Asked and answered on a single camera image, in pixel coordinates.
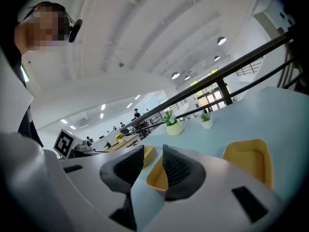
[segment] light blue tabletop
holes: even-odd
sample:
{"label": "light blue tabletop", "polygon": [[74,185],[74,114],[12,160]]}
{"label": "light blue tabletop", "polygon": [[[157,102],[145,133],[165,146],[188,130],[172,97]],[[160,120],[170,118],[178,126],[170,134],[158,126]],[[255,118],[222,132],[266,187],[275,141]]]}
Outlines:
{"label": "light blue tabletop", "polygon": [[309,96],[266,87],[257,94],[211,113],[213,127],[203,129],[200,118],[182,122],[184,131],[167,135],[161,125],[141,143],[167,144],[221,157],[229,143],[261,138],[274,165],[274,190],[283,200],[301,184],[309,160]]}

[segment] yellow object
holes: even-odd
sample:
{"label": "yellow object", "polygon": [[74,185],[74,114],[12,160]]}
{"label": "yellow object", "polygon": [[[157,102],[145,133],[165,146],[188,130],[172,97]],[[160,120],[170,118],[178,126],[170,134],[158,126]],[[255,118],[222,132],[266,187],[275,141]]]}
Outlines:
{"label": "yellow object", "polygon": [[222,158],[236,164],[273,189],[272,159],[264,140],[252,139],[233,142],[226,147]]}
{"label": "yellow object", "polygon": [[163,156],[155,163],[146,179],[147,185],[158,191],[167,191],[169,188],[168,177],[163,168]]}
{"label": "yellow object", "polygon": [[119,140],[119,139],[121,139],[121,138],[123,138],[123,137],[124,137],[124,135],[121,133],[121,134],[117,135],[117,136],[115,137],[115,139],[116,139],[116,140]]}
{"label": "yellow object", "polygon": [[147,167],[155,158],[156,150],[154,149],[153,145],[145,145],[144,146],[144,166]]}

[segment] metal handrail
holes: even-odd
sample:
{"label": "metal handrail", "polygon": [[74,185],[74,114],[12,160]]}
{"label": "metal handrail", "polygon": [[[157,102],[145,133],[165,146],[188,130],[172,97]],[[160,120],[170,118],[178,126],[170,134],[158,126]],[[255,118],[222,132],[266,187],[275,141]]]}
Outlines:
{"label": "metal handrail", "polygon": [[[181,115],[178,115],[178,116],[176,116],[176,118],[185,117],[185,116],[191,115],[191,114],[193,114],[193,113],[199,112],[199,111],[201,111],[201,110],[204,110],[204,109],[206,109],[206,108],[208,108],[208,107],[211,107],[211,106],[213,106],[213,105],[216,105],[216,104],[218,104],[218,103],[220,103],[220,102],[224,102],[224,101],[225,101],[226,99],[228,99],[229,97],[236,96],[236,95],[238,95],[238,94],[240,94],[240,93],[242,93],[242,92],[244,92],[244,91],[246,91],[246,90],[252,88],[253,86],[256,86],[256,85],[258,85],[259,83],[265,81],[266,79],[268,79],[268,78],[271,77],[272,75],[274,75],[274,74],[276,74],[277,72],[279,72],[279,71],[281,71],[282,69],[284,69],[287,65],[289,65],[290,63],[292,63],[294,60],[295,60],[295,57],[291,58],[290,60],[288,60],[287,62],[283,63],[281,66],[279,66],[279,67],[277,67],[276,69],[272,70],[271,72],[269,72],[268,74],[264,75],[263,77],[261,77],[261,78],[257,79],[256,81],[254,81],[254,82],[248,84],[247,86],[245,86],[245,87],[243,87],[243,88],[241,88],[241,89],[239,89],[239,90],[237,90],[237,91],[235,91],[235,92],[229,94],[228,97],[222,97],[222,98],[220,98],[220,99],[218,99],[218,100],[216,100],[216,101],[214,101],[214,102],[208,103],[208,104],[206,104],[206,105],[204,105],[204,106],[201,106],[201,107],[199,107],[199,108],[197,108],[197,109],[191,110],[191,111],[186,112],[186,113],[181,114]],[[296,76],[293,80],[291,80],[290,83],[288,83],[287,85],[285,85],[283,88],[288,88],[288,87],[290,87],[290,86],[291,86],[292,84],[294,84],[302,75],[303,75],[303,72],[301,72],[298,76]],[[144,127],[143,130],[150,129],[150,128],[152,128],[152,127],[156,127],[156,126],[159,126],[159,125],[162,125],[162,124],[163,124],[163,122],[160,122],[160,123],[157,123],[157,124],[148,126],[148,127]]]}
{"label": "metal handrail", "polygon": [[148,118],[149,116],[154,115],[157,112],[162,111],[162,110],[168,108],[169,106],[183,100],[184,98],[197,93],[201,89],[206,88],[209,85],[211,85],[215,82],[218,82],[219,80],[221,81],[224,77],[236,72],[237,70],[241,69],[242,67],[244,67],[244,66],[252,63],[253,61],[259,59],[260,57],[266,55],[267,53],[269,53],[272,50],[281,46],[282,44],[288,42],[291,38],[292,37],[291,37],[290,32],[287,32],[287,33],[267,42],[266,44],[260,46],[259,48],[249,52],[248,54],[242,56],[241,58],[239,58],[239,59],[235,60],[234,62],[226,65],[225,67],[221,68],[220,70],[218,70],[214,74],[204,78],[203,80],[196,83],[195,85],[190,86],[186,90],[184,90],[184,91],[180,92],[179,94],[173,96],[172,98],[168,99],[163,104],[158,105],[157,107],[155,107],[154,109],[149,111],[147,114],[142,115],[138,119],[134,120],[134,122],[131,122],[128,125],[126,125],[126,127],[129,127],[136,122],[141,122],[142,120]]}
{"label": "metal handrail", "polygon": [[242,75],[248,75],[248,74],[255,74],[257,71],[255,71],[256,69],[259,69],[260,66],[255,67],[256,65],[261,64],[262,62],[258,62],[257,61],[263,59],[263,57],[251,62],[250,64],[248,64],[247,66],[241,68],[240,70],[236,71],[237,76],[242,76]]}

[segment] upper floor railing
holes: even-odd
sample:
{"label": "upper floor railing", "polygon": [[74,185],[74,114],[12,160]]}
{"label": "upper floor railing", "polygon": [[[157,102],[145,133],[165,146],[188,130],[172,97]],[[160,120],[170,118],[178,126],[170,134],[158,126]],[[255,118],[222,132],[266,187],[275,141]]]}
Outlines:
{"label": "upper floor railing", "polygon": [[[165,110],[162,110],[162,111],[159,111],[158,113],[144,119],[142,122],[139,122],[141,127],[142,128],[147,128],[145,130],[145,134],[146,136],[148,134],[150,134],[157,126],[161,125],[162,122],[163,122],[163,118],[165,116],[165,112],[167,110],[169,111],[173,111],[173,112],[176,112],[177,110],[179,110],[182,106],[184,106],[185,104],[187,103],[187,101],[184,99],[184,100],[181,100],[180,102],[172,105],[172,106],[169,106],[168,108],[166,108]],[[128,135],[133,135],[133,134],[136,134],[136,133],[139,133],[140,132],[140,129],[138,128],[138,124],[137,123],[133,123],[133,125],[131,126],[124,126],[120,129],[120,131],[128,136]]]}
{"label": "upper floor railing", "polygon": [[[235,60],[234,62],[226,65],[225,67],[221,68],[220,70],[218,70],[217,72],[215,72],[214,74],[206,77],[205,79],[201,80],[200,82],[196,83],[195,85],[187,88],[186,90],[180,92],[179,94],[175,95],[174,97],[170,98],[169,100],[167,100],[166,102],[164,102],[163,104],[157,106],[156,108],[152,109],[151,111],[149,111],[147,114],[142,115],[141,117],[139,117],[138,119],[134,120],[134,122],[126,125],[127,127],[132,126],[133,124],[137,124],[137,127],[139,129],[139,132],[143,135],[143,137],[146,137],[146,130],[152,127],[156,127],[160,124],[162,124],[163,122],[159,122],[156,123],[154,125],[150,125],[148,127],[141,127],[141,122],[143,122],[144,120],[146,120],[147,118],[153,116],[154,114],[157,114],[160,111],[163,111],[171,106],[173,106],[174,104],[177,104],[178,102],[180,102],[181,100],[187,98],[188,96],[191,96],[195,93],[197,93],[198,91],[202,90],[203,88],[208,87],[209,85],[212,85],[213,83],[217,83],[221,93],[222,93],[222,98],[218,99],[214,102],[208,103],[207,105],[201,106],[197,109],[191,110],[189,112],[186,112],[184,114],[178,115],[176,116],[177,118],[181,118],[181,117],[185,117],[187,115],[196,113],[198,111],[204,110],[208,107],[211,107],[215,104],[218,104],[220,102],[225,102],[226,105],[230,105],[232,104],[232,97],[252,88],[255,85],[258,85],[259,83],[263,82],[264,80],[268,79],[269,77],[271,77],[272,75],[278,73],[279,71],[281,71],[283,68],[285,68],[287,65],[289,65],[290,63],[292,63],[295,60],[295,57],[290,58],[289,60],[285,61],[281,66],[275,68],[274,70],[272,70],[271,72],[269,72],[268,74],[264,75],[263,77],[251,82],[250,84],[248,84],[247,86],[232,92],[231,94],[228,92],[226,85],[224,83],[224,78],[229,76],[230,74],[237,72],[238,70],[240,70],[241,68],[257,61],[258,59],[262,58],[264,55],[266,55],[267,53],[271,52],[272,50],[278,48],[279,46],[285,44],[286,42],[288,42],[289,40],[292,39],[292,33],[290,31],[288,31],[287,33],[267,42],[266,44],[260,46],[259,48],[249,52],[248,54],[242,56],[241,58]],[[288,88],[290,87],[292,84],[294,84],[301,76],[302,76],[303,72],[301,71],[300,74],[295,77],[294,79],[292,79],[289,83],[287,83],[285,86],[283,86],[283,88]]]}
{"label": "upper floor railing", "polygon": [[236,71],[237,76],[242,76],[242,75],[250,75],[250,74],[255,74],[258,72],[259,68],[263,64],[263,58],[260,57],[256,61],[253,61],[252,63],[248,64],[247,66],[241,68],[240,70]]}

